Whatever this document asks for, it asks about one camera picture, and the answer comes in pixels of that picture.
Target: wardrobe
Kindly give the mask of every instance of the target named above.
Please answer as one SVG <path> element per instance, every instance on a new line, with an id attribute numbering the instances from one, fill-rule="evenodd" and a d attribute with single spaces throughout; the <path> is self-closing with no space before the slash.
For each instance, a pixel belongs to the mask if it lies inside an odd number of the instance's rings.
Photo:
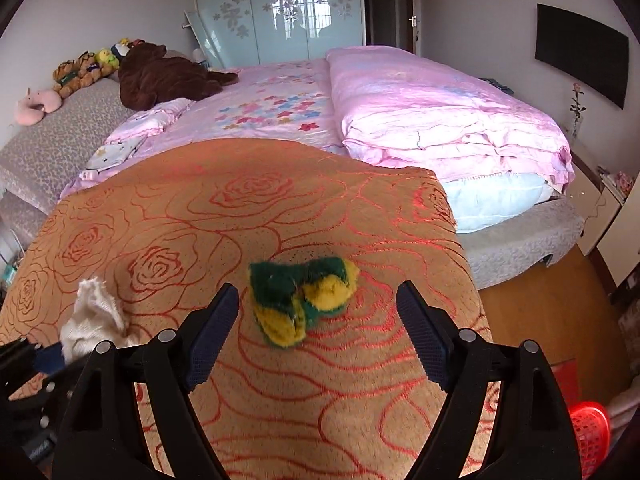
<path id="1" fill-rule="evenodd" d="M 210 67 L 317 59 L 364 44 L 362 0 L 195 0 L 186 12 Z"/>

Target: red basket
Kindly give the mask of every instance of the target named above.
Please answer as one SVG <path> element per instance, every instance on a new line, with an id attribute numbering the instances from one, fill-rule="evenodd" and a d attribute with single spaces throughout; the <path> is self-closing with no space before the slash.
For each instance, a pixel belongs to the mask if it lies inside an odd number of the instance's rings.
<path id="1" fill-rule="evenodd" d="M 591 475 L 609 450 L 611 432 L 604 406 L 597 402 L 580 402 L 569 408 L 571 422 L 580 450 L 582 478 Z"/>

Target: metal bolt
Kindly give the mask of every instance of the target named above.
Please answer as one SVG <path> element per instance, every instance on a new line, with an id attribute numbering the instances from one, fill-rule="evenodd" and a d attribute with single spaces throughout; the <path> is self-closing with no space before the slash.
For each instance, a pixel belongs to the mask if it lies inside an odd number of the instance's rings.
<path id="1" fill-rule="evenodd" d="M 538 350 L 540 350 L 540 347 L 538 346 L 538 343 L 536 343 L 535 341 L 532 341 L 531 339 L 527 339 L 524 342 L 524 349 L 531 354 L 535 354 Z"/>
<path id="2" fill-rule="evenodd" d="M 462 341 L 466 341 L 468 343 L 475 341 L 476 337 L 478 337 L 476 333 L 470 328 L 463 328 L 460 332 L 458 332 L 458 335 L 460 336 L 460 339 L 462 339 Z"/>
<path id="3" fill-rule="evenodd" d="M 95 351 L 98 354 L 106 354 L 111 349 L 111 341 L 100 341 L 95 346 Z"/>
<path id="4" fill-rule="evenodd" d="M 158 334 L 158 341 L 161 343 L 168 343 L 175 338 L 175 330 L 173 328 L 165 328 Z"/>

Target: tv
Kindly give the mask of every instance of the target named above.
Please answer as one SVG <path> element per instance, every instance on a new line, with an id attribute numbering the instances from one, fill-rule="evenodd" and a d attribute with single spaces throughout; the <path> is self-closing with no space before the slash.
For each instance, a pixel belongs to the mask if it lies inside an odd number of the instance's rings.
<path id="1" fill-rule="evenodd" d="M 625 107 L 629 38 L 591 18 L 538 4 L 536 59 Z"/>

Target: vase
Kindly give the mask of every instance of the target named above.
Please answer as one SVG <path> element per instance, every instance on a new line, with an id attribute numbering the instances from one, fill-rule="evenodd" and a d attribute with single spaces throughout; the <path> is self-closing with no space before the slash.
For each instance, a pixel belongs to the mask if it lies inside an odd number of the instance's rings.
<path id="1" fill-rule="evenodd" d="M 569 146 L 573 146 L 575 139 L 578 138 L 578 133 L 580 132 L 580 126 L 582 126 L 582 120 L 584 116 L 580 116 L 579 118 L 574 118 L 569 126 Z"/>

